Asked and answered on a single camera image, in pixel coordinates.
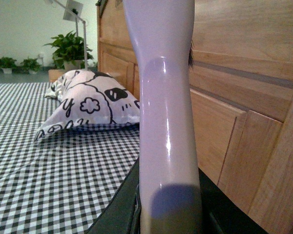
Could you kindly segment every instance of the hair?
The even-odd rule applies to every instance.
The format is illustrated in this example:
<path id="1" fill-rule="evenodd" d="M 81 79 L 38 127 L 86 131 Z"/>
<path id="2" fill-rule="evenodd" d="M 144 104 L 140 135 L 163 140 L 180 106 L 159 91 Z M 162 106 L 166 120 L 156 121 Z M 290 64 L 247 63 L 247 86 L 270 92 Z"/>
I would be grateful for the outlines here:
<path id="1" fill-rule="evenodd" d="M 188 65 L 189 67 L 193 68 L 193 63 L 194 63 L 194 58 L 193 58 L 193 41 L 191 41 L 191 48 L 189 51 L 189 60 L 188 60 Z"/>

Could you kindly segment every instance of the wooden furniture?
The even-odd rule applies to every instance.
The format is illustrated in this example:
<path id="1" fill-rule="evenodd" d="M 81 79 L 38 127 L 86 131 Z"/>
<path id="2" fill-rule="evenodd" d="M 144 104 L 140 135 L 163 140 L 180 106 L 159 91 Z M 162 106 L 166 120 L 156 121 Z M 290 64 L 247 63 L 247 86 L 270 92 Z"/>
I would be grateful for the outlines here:
<path id="1" fill-rule="evenodd" d="M 99 71 L 139 98 L 122 1 L 104 6 Z M 293 233 L 293 0 L 196 0 L 193 44 L 200 169 L 268 233 Z"/>
<path id="2" fill-rule="evenodd" d="M 50 69 L 48 71 L 49 74 L 49 81 L 55 82 L 58 80 L 60 76 L 62 76 L 65 73 L 65 70 L 59 70 L 59 69 Z"/>

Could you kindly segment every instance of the potted plant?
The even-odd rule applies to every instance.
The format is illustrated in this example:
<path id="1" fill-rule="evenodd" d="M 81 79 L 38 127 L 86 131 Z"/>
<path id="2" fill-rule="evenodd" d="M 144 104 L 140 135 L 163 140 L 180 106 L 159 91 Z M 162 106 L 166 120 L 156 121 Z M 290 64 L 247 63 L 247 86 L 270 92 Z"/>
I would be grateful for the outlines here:
<path id="1" fill-rule="evenodd" d="M 80 69 L 80 64 L 84 60 L 84 39 L 76 36 L 76 33 L 72 31 L 66 36 L 59 34 L 52 43 L 45 45 L 51 45 L 56 47 L 57 50 L 53 53 L 53 61 L 55 65 L 65 70 Z M 88 59 L 93 59 L 93 56 L 87 52 Z"/>
<path id="2" fill-rule="evenodd" d="M 28 57 L 21 62 L 21 66 L 24 70 L 29 71 L 29 74 L 36 74 L 41 68 L 41 65 L 37 62 L 37 60 L 37 58 Z"/>
<path id="3" fill-rule="evenodd" d="M 0 58 L 0 68 L 5 74 L 12 74 L 12 68 L 16 68 L 15 65 L 16 59 L 10 57 Z"/>

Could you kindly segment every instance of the bed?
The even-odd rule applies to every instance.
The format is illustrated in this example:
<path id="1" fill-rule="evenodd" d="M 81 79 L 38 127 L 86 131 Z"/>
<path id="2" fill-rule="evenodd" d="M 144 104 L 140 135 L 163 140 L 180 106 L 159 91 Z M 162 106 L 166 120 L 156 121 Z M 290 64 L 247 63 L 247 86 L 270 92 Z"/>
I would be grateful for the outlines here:
<path id="1" fill-rule="evenodd" d="M 86 232 L 139 156 L 138 124 L 35 140 L 60 106 L 50 87 L 0 84 L 0 233 Z"/>
<path id="2" fill-rule="evenodd" d="M 99 70 L 139 99 L 123 6 L 106 0 L 98 8 Z M 262 228 L 254 233 L 293 233 L 293 1 L 196 0 L 192 41 L 198 167 L 218 189 L 214 201 L 224 195 Z M 213 219 L 223 230 L 241 219 L 220 216 Z"/>

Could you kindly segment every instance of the pillowcase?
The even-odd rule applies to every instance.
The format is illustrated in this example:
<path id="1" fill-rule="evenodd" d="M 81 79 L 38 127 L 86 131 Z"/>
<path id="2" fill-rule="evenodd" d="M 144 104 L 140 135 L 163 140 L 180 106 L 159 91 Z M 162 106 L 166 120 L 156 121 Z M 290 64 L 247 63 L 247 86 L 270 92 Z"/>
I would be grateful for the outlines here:
<path id="1" fill-rule="evenodd" d="M 38 129 L 35 140 L 62 129 L 95 124 L 97 129 L 115 129 L 138 123 L 138 100 L 113 77 L 73 70 L 65 73 L 46 93 L 61 102 Z"/>

